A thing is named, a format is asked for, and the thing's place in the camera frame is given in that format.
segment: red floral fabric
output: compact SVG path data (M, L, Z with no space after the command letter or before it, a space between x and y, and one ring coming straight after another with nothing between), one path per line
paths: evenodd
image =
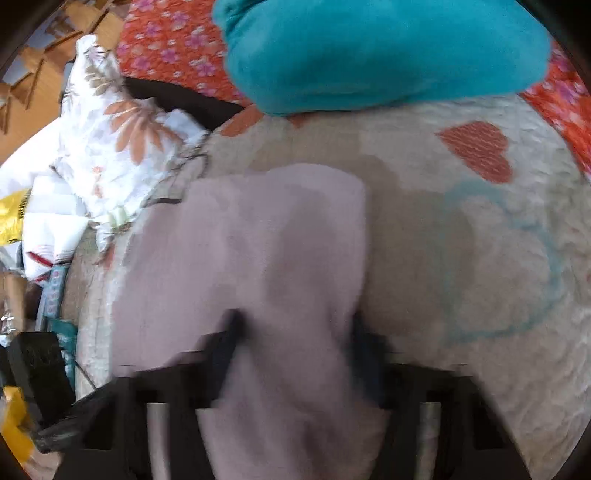
M591 180L591 96L557 44L544 81L521 96L570 144L579 168Z
M214 1L134 0L116 52L121 72L249 105L224 71L225 44L211 19Z

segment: teal heart outline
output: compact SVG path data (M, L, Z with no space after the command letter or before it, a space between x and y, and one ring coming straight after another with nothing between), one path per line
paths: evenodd
M550 275L545 287L544 301L537 309L534 309L524 322L510 325L505 328L492 330L465 330L462 328L458 318L453 315L455 305L460 300L460 294L455 289L455 274L451 268L449 258L446 252L446 229L447 218L457 209L457 207L470 197L485 197L491 203L499 206L505 215L505 219L510 228L521 230L524 232L531 232L540 240L545 248L548 257L548 268ZM494 339L501 337L509 337L517 333L527 332L537 325L545 322L548 314L560 298L561 294L561 272L562 260L552 236L538 223L526 223L523 220L517 219L506 206L504 193L501 189L483 181L483 180L468 180L463 181L454 186L451 190L444 194L444 199L441 204L441 222L439 222L439 231L437 233L436 248L438 249L438 257L440 260L440 268L443 272L443 309L445 321L447 324L447 332L445 341L447 343L468 343L479 339Z

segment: turquoise cushion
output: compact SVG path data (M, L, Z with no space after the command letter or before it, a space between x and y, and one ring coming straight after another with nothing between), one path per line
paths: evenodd
M550 37L515 0L217 0L226 70L266 113L524 90Z

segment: folded pink garment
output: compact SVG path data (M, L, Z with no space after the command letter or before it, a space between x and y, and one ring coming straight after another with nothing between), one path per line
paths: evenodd
M365 189L299 164L195 181L132 241L113 305L115 374L160 367L243 309L248 338L223 398L200 412L219 480L367 475L383 414L354 387L350 320L362 290Z

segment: yellow object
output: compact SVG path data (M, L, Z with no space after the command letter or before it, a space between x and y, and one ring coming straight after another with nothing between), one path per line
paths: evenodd
M27 419L27 405L20 388L4 387L4 397L7 404L4 418L0 419L0 433L17 461L23 464L29 460L34 448L31 439L20 428Z
M30 190L20 190L0 200L0 247L22 240L22 219Z

